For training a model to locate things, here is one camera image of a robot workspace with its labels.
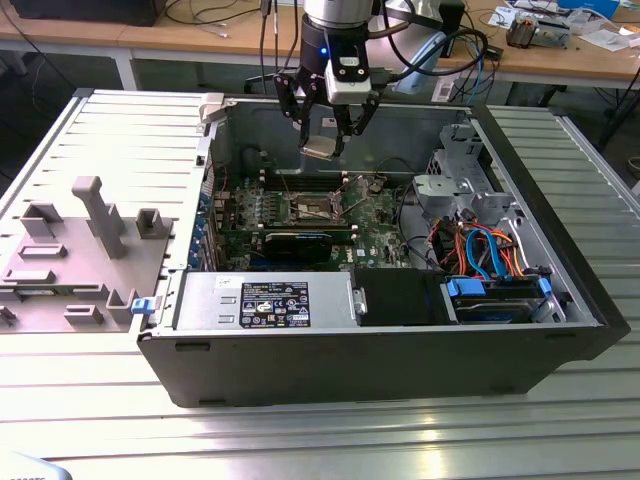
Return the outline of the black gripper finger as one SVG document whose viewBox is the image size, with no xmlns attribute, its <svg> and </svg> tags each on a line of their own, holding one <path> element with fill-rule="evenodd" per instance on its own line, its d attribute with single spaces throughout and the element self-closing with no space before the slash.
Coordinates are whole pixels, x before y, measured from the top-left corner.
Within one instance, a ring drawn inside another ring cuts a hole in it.
<svg viewBox="0 0 640 480">
<path fill-rule="evenodd" d="M 380 104 L 380 94 L 371 93 L 361 104 L 360 115 L 353 120 L 351 118 L 351 110 L 349 105 L 334 105 L 333 114 L 337 124 L 337 136 L 335 139 L 335 148 L 332 156 L 339 157 L 345 146 L 348 137 L 361 135 Z"/>
<path fill-rule="evenodd" d="M 298 147 L 302 149 L 309 140 L 310 114 L 316 99 L 316 75 L 294 77 L 279 73 L 274 76 L 274 86 L 282 114 L 299 128 Z"/>
</svg>

